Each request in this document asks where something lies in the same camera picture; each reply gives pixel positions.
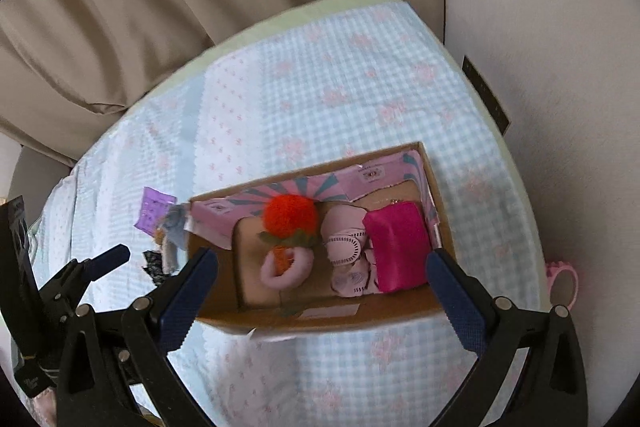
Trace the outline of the black fluffy scrunchie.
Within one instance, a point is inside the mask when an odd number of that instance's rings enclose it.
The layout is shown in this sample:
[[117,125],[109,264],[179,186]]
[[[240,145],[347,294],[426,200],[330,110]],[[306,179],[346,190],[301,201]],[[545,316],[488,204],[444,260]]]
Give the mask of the black fluffy scrunchie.
[[160,287],[171,277],[170,272],[166,272],[163,266],[163,256],[159,251],[145,251],[143,253],[145,265],[142,270],[149,275],[155,287]]

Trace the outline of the brown fluffy scrunchie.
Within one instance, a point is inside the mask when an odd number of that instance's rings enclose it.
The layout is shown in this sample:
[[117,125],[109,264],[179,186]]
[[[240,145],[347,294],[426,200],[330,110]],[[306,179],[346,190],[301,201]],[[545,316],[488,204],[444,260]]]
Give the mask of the brown fluffy scrunchie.
[[154,242],[160,248],[160,251],[164,251],[169,245],[168,239],[166,239],[166,233],[162,228],[157,228],[154,232]]

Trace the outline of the purple plastic packet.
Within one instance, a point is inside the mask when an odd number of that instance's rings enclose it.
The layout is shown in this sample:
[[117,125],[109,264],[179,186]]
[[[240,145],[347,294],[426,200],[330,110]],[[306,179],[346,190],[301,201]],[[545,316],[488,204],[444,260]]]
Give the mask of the purple plastic packet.
[[176,202],[175,196],[146,186],[143,189],[139,216],[134,227],[149,236],[154,236],[160,220],[167,215],[169,208]]

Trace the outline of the red orange pompom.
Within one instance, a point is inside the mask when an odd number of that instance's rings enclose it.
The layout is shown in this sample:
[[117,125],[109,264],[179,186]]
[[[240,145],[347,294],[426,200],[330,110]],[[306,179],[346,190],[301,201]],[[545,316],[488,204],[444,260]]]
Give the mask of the red orange pompom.
[[314,236],[319,215],[314,201],[308,197],[282,194],[270,199],[262,213],[264,230],[277,239],[289,239],[297,233]]

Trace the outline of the pink fluffy scrunchie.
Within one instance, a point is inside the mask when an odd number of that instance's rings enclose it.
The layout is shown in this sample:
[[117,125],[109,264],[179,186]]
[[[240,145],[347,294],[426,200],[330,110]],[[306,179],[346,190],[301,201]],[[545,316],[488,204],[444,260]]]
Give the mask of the pink fluffy scrunchie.
[[288,291],[302,285],[313,266],[314,253],[309,248],[274,247],[260,268],[260,280],[275,291]]

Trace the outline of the magenta pink pouch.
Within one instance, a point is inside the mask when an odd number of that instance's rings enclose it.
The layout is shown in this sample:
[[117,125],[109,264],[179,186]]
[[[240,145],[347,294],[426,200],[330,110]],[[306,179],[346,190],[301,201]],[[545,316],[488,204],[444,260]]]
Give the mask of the magenta pink pouch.
[[404,200],[368,211],[363,225],[370,239],[381,293],[408,291],[427,283],[425,261],[432,244],[415,202]]

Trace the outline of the pink lined cardboard box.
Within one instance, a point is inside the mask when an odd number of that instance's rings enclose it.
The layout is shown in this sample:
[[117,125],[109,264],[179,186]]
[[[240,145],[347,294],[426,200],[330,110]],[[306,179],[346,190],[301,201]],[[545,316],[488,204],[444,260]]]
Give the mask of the pink lined cardboard box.
[[190,255],[209,247],[218,257],[218,277],[198,318],[230,334],[266,335],[370,329],[423,319],[442,307],[431,287],[391,294],[342,297],[331,287],[326,248],[314,246],[309,277],[293,289],[263,282],[269,244],[260,237],[262,214],[273,197],[295,194],[311,199],[321,217],[352,205],[375,211],[414,202],[421,211],[431,248],[454,251],[442,196],[422,143],[326,162],[195,196],[190,202]]

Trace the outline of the grey fluffy scrunchie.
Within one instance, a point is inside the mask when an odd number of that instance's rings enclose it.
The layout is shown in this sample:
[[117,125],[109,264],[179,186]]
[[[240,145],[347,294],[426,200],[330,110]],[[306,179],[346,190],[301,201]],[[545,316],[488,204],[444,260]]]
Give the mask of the grey fluffy scrunchie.
[[184,248],[188,240],[188,231],[186,231],[186,221],[189,217],[188,205],[172,205],[168,208],[165,217],[163,217],[160,227],[165,232],[168,241],[175,244],[179,248]]

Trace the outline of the pink plastic cup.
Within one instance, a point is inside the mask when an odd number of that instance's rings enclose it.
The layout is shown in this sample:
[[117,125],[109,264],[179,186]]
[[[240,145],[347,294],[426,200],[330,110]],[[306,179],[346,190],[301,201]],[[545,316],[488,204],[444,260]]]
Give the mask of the pink plastic cup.
[[549,261],[546,263],[546,277],[552,306],[573,309],[579,291],[579,277],[573,265],[565,261]]

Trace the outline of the pastel patterned bed quilt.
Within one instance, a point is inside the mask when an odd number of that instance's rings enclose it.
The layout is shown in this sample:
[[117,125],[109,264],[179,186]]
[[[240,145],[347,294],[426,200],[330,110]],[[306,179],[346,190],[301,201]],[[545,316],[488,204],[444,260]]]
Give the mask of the pastel patterned bed quilt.
[[[45,282],[116,244],[130,261],[86,300],[147,293],[134,226],[145,187],[195,195],[422,142],[457,257],[494,295],[544,302],[537,227],[518,170],[473,88],[408,4],[339,10],[205,52],[131,109],[55,187],[30,231]],[[170,361],[221,426],[425,426],[473,362],[442,314],[353,333],[257,341],[195,324]]]

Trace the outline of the green mattress sheet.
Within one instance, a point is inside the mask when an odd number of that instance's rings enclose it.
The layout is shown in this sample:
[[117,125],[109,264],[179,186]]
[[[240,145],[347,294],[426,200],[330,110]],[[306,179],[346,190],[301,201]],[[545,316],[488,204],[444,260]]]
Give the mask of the green mattress sheet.
[[117,133],[122,221],[146,186],[185,200],[420,142],[465,268],[520,305],[548,303],[533,211],[506,144],[401,0],[322,0],[248,28],[145,98]]

